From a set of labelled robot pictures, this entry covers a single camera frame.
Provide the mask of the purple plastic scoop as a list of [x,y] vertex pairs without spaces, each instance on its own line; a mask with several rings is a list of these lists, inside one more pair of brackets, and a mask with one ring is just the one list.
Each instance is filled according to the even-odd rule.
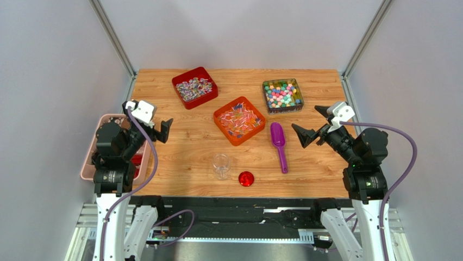
[[288,173],[287,160],[285,155],[285,135],[283,127],[278,122],[272,122],[270,125],[270,134],[272,145],[276,148],[282,173]]

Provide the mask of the red tray of swirl lollipops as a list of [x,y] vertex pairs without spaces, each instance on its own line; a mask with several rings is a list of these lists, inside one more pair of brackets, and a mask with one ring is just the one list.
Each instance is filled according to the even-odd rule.
[[187,110],[218,97],[218,86],[204,67],[197,67],[174,77],[172,85]]

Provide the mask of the clear plastic jar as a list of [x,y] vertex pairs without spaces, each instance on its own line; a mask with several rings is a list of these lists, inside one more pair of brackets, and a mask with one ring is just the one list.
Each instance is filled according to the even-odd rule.
[[218,180],[228,179],[230,159],[225,154],[216,154],[212,159],[213,171]]

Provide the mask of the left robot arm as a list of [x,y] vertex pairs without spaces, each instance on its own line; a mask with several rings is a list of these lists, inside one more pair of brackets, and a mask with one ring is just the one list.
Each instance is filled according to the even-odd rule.
[[94,260],[140,260],[150,230],[165,212],[161,196],[141,196],[126,227],[135,192],[132,158],[144,145],[156,154],[155,142],[167,142],[173,123],[173,119],[162,121],[160,129],[155,129],[156,110],[146,101],[126,101],[124,116],[110,117],[96,130],[96,150],[91,157],[98,217]]

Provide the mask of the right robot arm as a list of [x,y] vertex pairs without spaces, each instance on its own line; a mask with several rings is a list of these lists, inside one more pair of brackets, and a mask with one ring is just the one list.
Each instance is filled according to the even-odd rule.
[[384,260],[387,245],[381,242],[381,233],[390,238],[387,210],[381,203],[388,191],[387,181],[380,167],[387,157],[388,134],[376,128],[366,128],[356,138],[349,134],[343,122],[355,116],[354,109],[346,102],[337,102],[330,107],[315,106],[327,119],[319,130],[305,129],[292,124],[302,147],[313,141],[317,145],[328,144],[348,164],[343,170],[343,183],[352,201],[360,227],[358,241],[348,227],[341,207],[334,198],[318,198],[313,201],[312,219],[320,223],[331,236],[342,260]]

